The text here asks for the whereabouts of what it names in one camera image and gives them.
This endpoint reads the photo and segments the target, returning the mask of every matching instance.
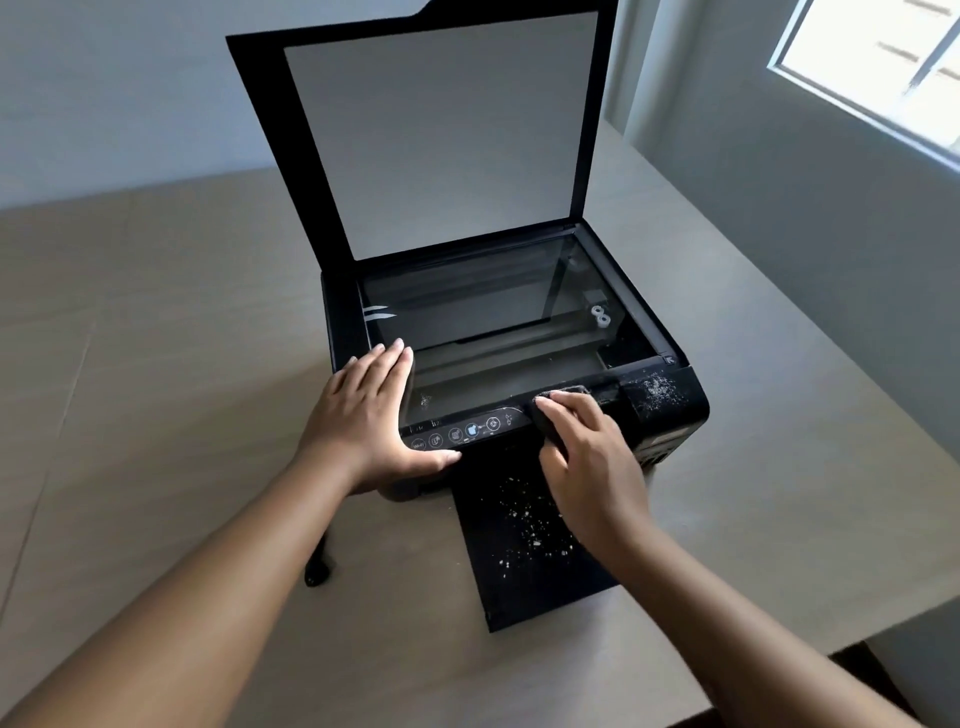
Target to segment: wrist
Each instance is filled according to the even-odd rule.
[[[297,450],[288,470],[346,497],[363,479],[364,460],[346,444],[322,442]]]
[[[657,544],[669,539],[649,514],[633,514],[609,524],[595,547],[597,559],[617,578],[627,569],[645,563]]]

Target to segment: window frame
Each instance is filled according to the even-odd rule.
[[[804,24],[804,20],[806,19],[806,14],[809,12],[810,7],[815,1],[816,0],[800,0],[798,2],[797,7],[790,16],[790,22],[787,23],[786,30],[780,37],[780,42],[777,44],[774,55],[771,57],[770,62],[767,63],[767,68],[792,84],[799,86],[814,96],[817,96],[829,104],[832,104],[833,106],[842,109],[846,113],[860,119],[861,121],[866,122],[875,129],[879,129],[880,131],[891,135],[898,141],[903,142],[904,144],[916,149],[928,157],[932,157],[942,164],[945,164],[954,172],[960,172],[960,154],[957,152],[954,152],[946,147],[942,147],[936,142],[910,131],[906,127],[898,124],[896,121],[887,118],[886,116],[882,116],[875,111],[866,109],[865,107],[857,104],[855,101],[841,96],[836,91],[833,91],[824,85],[818,84],[817,82],[808,79],[803,74],[783,65],[783,60],[786,57],[787,52],[790,50],[790,45],[793,43],[794,38],[797,37],[797,33],[800,31]],[[960,30],[960,18],[954,22],[954,26],[951,31],[954,29]],[[923,69],[925,69],[930,63],[935,63],[940,57],[942,57],[948,48],[949,44],[947,45],[947,48],[941,50],[938,44],[938,47],[934,50],[934,52],[921,62],[921,70],[918,70],[918,73],[914,79],[916,80],[917,77],[920,77]],[[924,75],[917,82],[917,85],[925,80],[927,73],[924,73]]]

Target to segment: hand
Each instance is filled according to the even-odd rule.
[[[346,466],[354,493],[438,473],[457,462],[459,452],[420,452],[400,440],[400,401],[413,362],[413,351],[400,339],[389,349],[378,344],[359,359],[352,357],[326,383],[296,459]]]
[[[590,395],[551,392],[536,405],[557,428],[567,458],[547,441],[540,464],[553,499],[577,540],[595,556],[652,524],[643,471],[620,433]]]

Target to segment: scanner lid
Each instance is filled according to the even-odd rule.
[[[582,218],[616,0],[230,36],[324,272]]]

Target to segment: left hand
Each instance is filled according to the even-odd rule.
[[[326,383],[300,437],[297,460],[348,469],[354,493],[401,478],[438,473],[460,459],[454,450],[418,451],[400,440],[400,401],[414,353],[397,339],[353,357]]]

